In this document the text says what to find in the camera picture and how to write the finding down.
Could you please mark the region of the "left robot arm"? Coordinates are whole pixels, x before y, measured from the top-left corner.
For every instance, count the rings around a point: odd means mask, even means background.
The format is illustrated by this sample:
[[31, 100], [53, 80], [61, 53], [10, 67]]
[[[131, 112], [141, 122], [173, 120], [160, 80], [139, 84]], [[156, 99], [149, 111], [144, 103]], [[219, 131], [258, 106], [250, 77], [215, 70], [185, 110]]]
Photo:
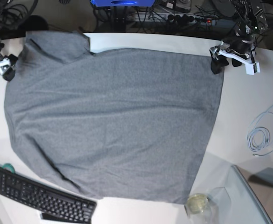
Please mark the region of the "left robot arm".
[[211, 70], [220, 73], [232, 60], [233, 67], [245, 66], [248, 75], [260, 73], [260, 64], [255, 59], [257, 35], [263, 35], [268, 29], [265, 13], [259, 0], [232, 0], [239, 21], [233, 28], [234, 35], [228, 35], [220, 44], [211, 47]]

